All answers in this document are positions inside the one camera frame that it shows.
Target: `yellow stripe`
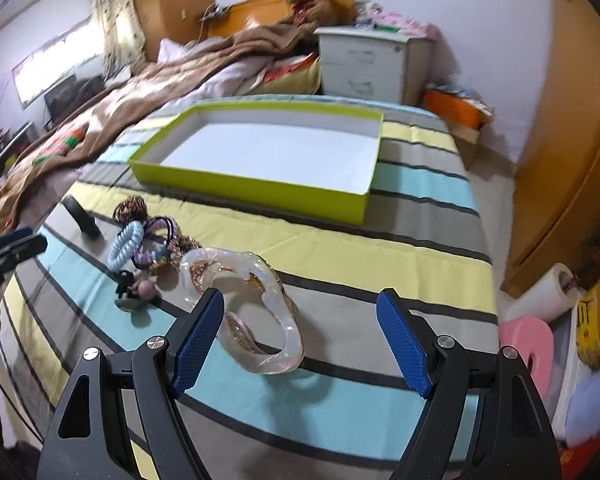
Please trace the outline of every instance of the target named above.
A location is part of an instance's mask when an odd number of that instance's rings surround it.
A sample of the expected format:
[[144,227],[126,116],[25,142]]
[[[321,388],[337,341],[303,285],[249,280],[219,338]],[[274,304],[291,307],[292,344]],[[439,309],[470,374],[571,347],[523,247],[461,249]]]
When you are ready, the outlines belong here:
[[159,480],[152,458],[133,440],[131,441],[131,449],[134,450],[140,476],[146,480]]
[[[69,193],[83,207],[110,216],[132,194],[76,183]],[[275,269],[305,278],[404,298],[496,313],[491,266],[429,248],[291,224],[231,209],[139,193],[149,214],[173,216],[182,231],[206,247],[253,251]]]
[[42,446],[40,441],[36,439],[34,433],[26,427],[25,423],[29,425],[30,428],[35,428],[35,424],[27,415],[26,410],[24,409],[22,403],[20,402],[20,397],[16,394],[15,387],[13,385],[13,381],[11,381],[11,376],[7,370],[7,363],[2,358],[2,354],[0,353],[0,384],[4,388],[4,396],[7,397],[13,405],[15,409],[13,409],[9,402],[6,403],[6,412],[2,413],[2,416],[7,416],[10,422],[11,427],[13,428],[13,432],[17,440],[25,440],[29,444],[31,444],[36,449],[40,449]]
[[171,123],[171,121],[177,118],[178,115],[179,114],[143,119],[142,121],[138,121],[137,124],[130,126],[129,130],[136,132],[138,130],[151,130],[152,128],[161,128]]
[[[31,315],[15,277],[11,278],[4,291],[4,304],[34,373],[40,379],[51,403],[57,406],[69,375],[62,368],[61,362]],[[147,480],[158,480],[151,457],[134,442],[131,444],[142,477]]]
[[408,142],[421,142],[434,148],[443,148],[450,152],[457,153],[456,143],[449,134],[426,130],[419,126],[407,126],[406,124],[391,123],[385,121],[382,123],[383,139],[398,139]]

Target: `wardrobe door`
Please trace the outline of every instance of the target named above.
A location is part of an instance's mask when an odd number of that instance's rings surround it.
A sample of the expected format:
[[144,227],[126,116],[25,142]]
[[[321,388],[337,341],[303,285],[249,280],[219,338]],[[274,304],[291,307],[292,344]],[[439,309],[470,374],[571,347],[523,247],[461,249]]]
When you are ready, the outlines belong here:
[[[516,175],[503,287],[512,296],[520,295],[544,272],[535,268],[520,274],[570,206],[599,150],[600,17],[588,0],[554,0],[546,81]],[[545,255],[547,269],[556,261],[554,256]]]

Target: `tile floor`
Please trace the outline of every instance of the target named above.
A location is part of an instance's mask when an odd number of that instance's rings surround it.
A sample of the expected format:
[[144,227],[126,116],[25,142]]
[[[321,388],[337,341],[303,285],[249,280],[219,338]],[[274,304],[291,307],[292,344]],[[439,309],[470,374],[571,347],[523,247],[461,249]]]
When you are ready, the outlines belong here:
[[493,286],[498,312],[511,304],[512,298],[500,290],[511,239],[514,179],[484,156],[477,156],[468,171],[469,182],[482,218],[487,246],[493,262]]

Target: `pink bead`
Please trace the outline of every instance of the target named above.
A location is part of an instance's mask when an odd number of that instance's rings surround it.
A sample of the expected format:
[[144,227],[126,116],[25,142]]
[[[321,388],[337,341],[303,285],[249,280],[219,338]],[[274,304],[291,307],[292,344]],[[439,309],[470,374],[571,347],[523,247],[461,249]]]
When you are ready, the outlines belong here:
[[138,283],[138,296],[145,301],[150,301],[158,295],[158,289],[150,280],[141,280]]

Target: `wooden headboard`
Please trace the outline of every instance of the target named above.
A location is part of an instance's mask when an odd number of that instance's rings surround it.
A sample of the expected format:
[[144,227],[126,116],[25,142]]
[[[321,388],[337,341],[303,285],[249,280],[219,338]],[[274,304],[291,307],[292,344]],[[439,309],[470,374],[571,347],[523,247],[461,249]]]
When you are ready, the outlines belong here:
[[[342,23],[353,23],[356,17],[354,9],[356,0],[331,1],[338,11]],[[246,0],[233,4],[227,16],[209,22],[208,35],[227,37],[244,28],[273,25],[284,18],[289,10],[285,0]]]

